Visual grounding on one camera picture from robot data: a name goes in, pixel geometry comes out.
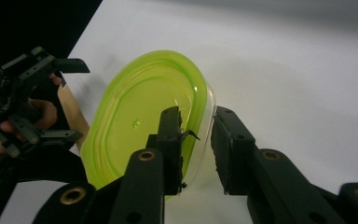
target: plastic container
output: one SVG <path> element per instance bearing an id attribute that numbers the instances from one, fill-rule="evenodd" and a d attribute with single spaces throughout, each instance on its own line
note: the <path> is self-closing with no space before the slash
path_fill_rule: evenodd
<path id="1" fill-rule="evenodd" d="M 182 143 L 184 180 L 190 183 L 209 138 L 215 99 L 197 66 L 169 50 L 135 59 L 107 86 L 80 150 L 89 182 L 100 189 L 123 176 L 130 155 L 158 132 L 160 113 L 175 105 L 181 111 L 181 128 L 200 138 Z"/>

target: green plastic lid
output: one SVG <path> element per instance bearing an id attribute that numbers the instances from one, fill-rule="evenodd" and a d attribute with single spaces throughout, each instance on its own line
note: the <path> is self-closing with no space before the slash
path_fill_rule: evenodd
<path id="1" fill-rule="evenodd" d="M 89 182 L 100 189 L 123 176 L 130 155 L 158 132 L 164 109 L 178 105 L 181 128 L 198 133 L 207 98 L 200 70 L 182 54 L 159 50 L 129 63 L 107 86 L 80 150 Z M 184 174 L 195 141 L 182 144 Z"/>

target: white surface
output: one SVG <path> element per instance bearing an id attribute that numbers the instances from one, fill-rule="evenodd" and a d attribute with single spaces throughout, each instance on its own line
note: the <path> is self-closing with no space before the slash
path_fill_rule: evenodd
<path id="1" fill-rule="evenodd" d="M 358 1 L 105 0 L 71 54 L 91 74 L 65 76 L 89 123 L 114 75 L 157 49 L 192 60 L 217 104 L 311 183 L 338 193 L 358 181 Z M 250 222 L 245 197 L 223 195 L 211 150 L 165 220 Z"/>
<path id="2" fill-rule="evenodd" d="M 54 181 L 19 183 L 0 217 L 0 224 L 32 223 L 51 194 L 64 185 L 65 183 Z"/>

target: human hand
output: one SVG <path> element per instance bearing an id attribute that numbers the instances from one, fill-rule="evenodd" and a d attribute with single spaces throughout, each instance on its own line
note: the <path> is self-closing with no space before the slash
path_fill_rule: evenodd
<path id="1" fill-rule="evenodd" d="M 59 77 L 51 75 L 49 79 L 55 85 L 61 84 L 61 79 Z M 56 122 L 57 108 L 52 102 L 30 99 L 30 104 L 32 104 L 36 109 L 41 111 L 42 117 L 34 124 L 34 126 L 37 129 L 48 129 Z M 22 141 L 24 140 L 24 137 L 21 135 L 21 133 L 8 120 L 5 120 L 2 123 L 0 123 L 0 129 L 5 133 L 12 133 L 16 135 Z M 0 156 L 5 155 L 6 153 L 7 153 L 6 149 L 1 145 L 0 142 Z"/>

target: plastic container lid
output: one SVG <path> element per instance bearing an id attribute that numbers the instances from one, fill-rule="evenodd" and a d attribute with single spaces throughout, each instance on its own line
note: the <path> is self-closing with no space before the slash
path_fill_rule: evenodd
<path id="1" fill-rule="evenodd" d="M 130 155 L 145 148 L 148 135 L 158 132 L 160 113 L 176 105 L 182 115 L 181 128 L 201 139 L 196 144 L 195 138 L 188 137 L 182 143 L 183 174 L 191 182 L 203 157 L 215 102 L 196 65 L 169 50 L 137 58 L 107 86 L 80 150 L 89 182 L 100 189 L 123 176 Z M 195 165 L 188 176 L 192 157 Z"/>

